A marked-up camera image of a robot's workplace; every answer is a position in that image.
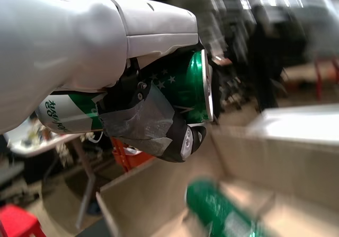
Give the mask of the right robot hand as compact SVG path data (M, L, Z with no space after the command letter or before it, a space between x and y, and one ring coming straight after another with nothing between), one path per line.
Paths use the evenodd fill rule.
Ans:
M1 0L1 133L32 113L184 162L213 119L195 15L150 0Z

